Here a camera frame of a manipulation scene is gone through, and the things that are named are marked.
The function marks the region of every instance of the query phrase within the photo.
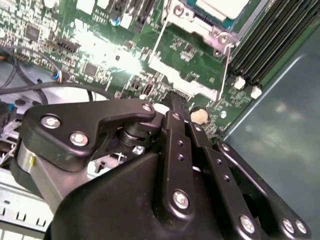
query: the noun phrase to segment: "blue wire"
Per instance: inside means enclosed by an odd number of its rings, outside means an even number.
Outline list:
[[[57,80],[58,78],[59,78],[59,72],[57,72],[56,75],[52,77],[53,80]]]

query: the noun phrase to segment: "surface-mount component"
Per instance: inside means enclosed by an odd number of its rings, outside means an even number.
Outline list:
[[[66,38],[59,38],[56,41],[56,44],[60,47],[61,50],[65,50],[69,53],[76,53],[80,47],[79,44],[71,42],[69,39]]]
[[[90,76],[90,77],[94,77],[97,74],[97,71],[98,71],[98,67],[93,65],[93,64],[91,64],[90,62],[88,62],[85,65],[83,73],[88,75],[88,76]]]
[[[30,41],[38,42],[40,36],[40,30],[34,26],[27,25],[25,29],[24,36]]]

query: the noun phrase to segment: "integrated circuit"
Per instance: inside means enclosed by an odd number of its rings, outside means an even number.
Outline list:
[[[34,26],[27,25],[25,29],[24,36],[30,41],[38,42],[40,36],[40,30]]]
[[[91,64],[90,62],[88,62],[85,65],[83,73],[88,75],[88,76],[90,76],[90,77],[94,77],[97,74],[97,71],[98,71],[98,67],[93,65],[93,64]]]

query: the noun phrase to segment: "wire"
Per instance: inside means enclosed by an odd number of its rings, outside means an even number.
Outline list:
[[[115,97],[112,94],[98,87],[71,83],[71,82],[66,82],[64,84],[60,84],[58,82],[46,82],[46,83],[40,83],[32,86],[19,86],[19,87],[5,88],[5,89],[0,89],[0,95],[16,94],[16,93],[21,93],[26,91],[34,91],[34,90],[40,90],[40,89],[46,89],[46,88],[58,88],[58,87],[85,89],[90,92],[95,92],[97,94],[100,94],[105,98],[107,98],[108,100],[115,99]]]
[[[92,95],[92,91],[87,90],[86,92],[88,93],[89,102],[93,102],[94,101],[94,96]]]
[[[5,83],[3,85],[0,86],[0,89],[7,87],[14,79],[16,73],[17,73],[17,69],[15,67],[15,62],[17,61],[17,59],[15,57],[12,58],[13,64],[12,64],[12,71],[10,73],[10,75],[8,76],[8,78],[6,79]]]
[[[15,61],[14,66],[16,68],[16,74],[22,79],[22,81],[24,81],[24,83],[27,86],[36,85],[30,78],[27,77],[27,75],[24,73],[24,71],[22,71],[21,66],[18,63],[18,61]],[[46,94],[41,89],[35,90],[34,93],[40,99],[40,101],[43,105],[49,104]]]
[[[25,51],[29,51],[31,53],[37,54],[38,56],[40,56],[43,59],[45,59],[46,61],[48,61],[49,64],[55,69],[56,74],[55,74],[55,77],[52,77],[52,79],[57,80],[59,83],[61,83],[61,81],[62,81],[61,69],[49,57],[44,55],[42,52],[33,50],[32,48],[29,48],[29,47],[26,47],[26,46],[13,45],[13,46],[0,46],[0,47],[4,51],[6,51],[8,54],[10,54],[12,57],[14,57],[14,54],[12,52],[10,52],[10,51],[7,51],[7,50],[25,50]]]
[[[231,48],[233,48],[234,45],[230,45],[230,46],[226,46],[226,48],[228,48],[228,53],[227,53],[227,57],[226,57],[226,63],[225,63],[225,68],[224,68],[224,74],[223,74],[223,80],[222,80],[222,87],[221,87],[221,91],[219,94],[219,99],[220,100],[222,98],[222,94],[224,93],[224,89],[225,89],[225,83],[226,83],[226,78],[227,78],[227,71],[228,71],[228,65],[229,65],[229,60],[230,60],[230,52],[231,52]]]

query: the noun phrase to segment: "motherboard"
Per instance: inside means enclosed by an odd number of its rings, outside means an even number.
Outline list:
[[[187,100],[224,132],[319,25],[319,0],[0,0],[0,46],[115,99]],[[20,61],[53,71],[23,50]]]

